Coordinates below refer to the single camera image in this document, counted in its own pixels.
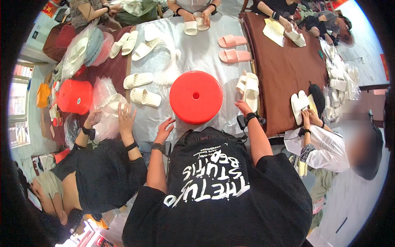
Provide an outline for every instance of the red stool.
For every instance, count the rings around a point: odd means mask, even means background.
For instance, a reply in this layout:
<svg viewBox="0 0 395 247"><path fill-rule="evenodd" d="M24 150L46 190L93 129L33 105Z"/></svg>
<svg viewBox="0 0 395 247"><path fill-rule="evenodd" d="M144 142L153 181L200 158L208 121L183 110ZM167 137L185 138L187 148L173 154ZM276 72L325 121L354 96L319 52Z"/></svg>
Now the red stool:
<svg viewBox="0 0 395 247"><path fill-rule="evenodd" d="M202 71L180 75L170 89L170 106L188 124L203 124L222 106L222 89L217 80Z"/></svg>
<svg viewBox="0 0 395 247"><path fill-rule="evenodd" d="M58 106L63 112L88 113L93 101L93 88L89 81L67 79L59 90Z"/></svg>

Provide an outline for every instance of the pink slipper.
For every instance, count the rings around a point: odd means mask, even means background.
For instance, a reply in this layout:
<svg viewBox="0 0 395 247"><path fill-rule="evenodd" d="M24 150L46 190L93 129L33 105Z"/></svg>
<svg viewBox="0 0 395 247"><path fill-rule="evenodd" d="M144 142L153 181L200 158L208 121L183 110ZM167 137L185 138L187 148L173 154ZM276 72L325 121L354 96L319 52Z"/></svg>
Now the pink slipper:
<svg viewBox="0 0 395 247"><path fill-rule="evenodd" d="M243 36L233 36L232 34L230 34L220 37L218 39L218 44L220 44L220 47L227 48L247 44L247 40Z"/></svg>
<svg viewBox="0 0 395 247"><path fill-rule="evenodd" d="M220 51L218 53L220 59L224 62L246 62L251 60L251 53L247 51L236 51L235 49Z"/></svg>

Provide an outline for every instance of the gray shirt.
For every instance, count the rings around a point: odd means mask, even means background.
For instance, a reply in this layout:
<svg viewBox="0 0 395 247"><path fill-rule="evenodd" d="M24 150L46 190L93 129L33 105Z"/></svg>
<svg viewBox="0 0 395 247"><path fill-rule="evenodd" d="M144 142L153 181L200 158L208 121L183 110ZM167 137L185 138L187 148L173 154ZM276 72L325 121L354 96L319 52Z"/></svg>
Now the gray shirt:
<svg viewBox="0 0 395 247"><path fill-rule="evenodd" d="M335 24L336 19L337 19L337 15L335 15L331 11L325 10L325 11L321 11L321 12L316 13L314 16L319 18L320 16L323 16L323 15L327 19L327 21L324 22L326 29L333 31L336 34L339 34L340 33L340 27Z"/></svg>

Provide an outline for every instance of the plaid sleeve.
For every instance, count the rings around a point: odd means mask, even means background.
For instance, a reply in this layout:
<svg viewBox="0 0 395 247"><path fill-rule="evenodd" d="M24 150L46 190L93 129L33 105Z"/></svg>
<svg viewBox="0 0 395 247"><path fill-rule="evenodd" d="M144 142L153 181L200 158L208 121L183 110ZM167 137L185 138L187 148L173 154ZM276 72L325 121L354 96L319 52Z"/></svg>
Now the plaid sleeve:
<svg viewBox="0 0 395 247"><path fill-rule="evenodd" d="M305 145L300 151L300 161L306 163L308 155L314 150L316 150L316 148L313 146L313 144L309 143Z"/></svg>

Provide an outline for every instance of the brown blanket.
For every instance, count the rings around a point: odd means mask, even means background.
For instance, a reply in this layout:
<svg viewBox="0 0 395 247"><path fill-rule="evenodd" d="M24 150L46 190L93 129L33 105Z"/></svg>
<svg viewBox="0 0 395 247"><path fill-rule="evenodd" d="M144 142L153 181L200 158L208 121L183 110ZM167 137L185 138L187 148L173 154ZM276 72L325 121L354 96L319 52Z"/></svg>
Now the brown blanket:
<svg viewBox="0 0 395 247"><path fill-rule="evenodd" d="M300 30L306 40L305 47L298 47L289 38L285 38L284 47L280 47L263 34L264 16L243 12L240 17L244 21L256 63L260 82L260 112L267 120L266 135L270 137L296 129L291 95L298 94L300 90L308 94L309 81L321 89L328 81L325 62L318 54L322 51L320 41Z"/></svg>

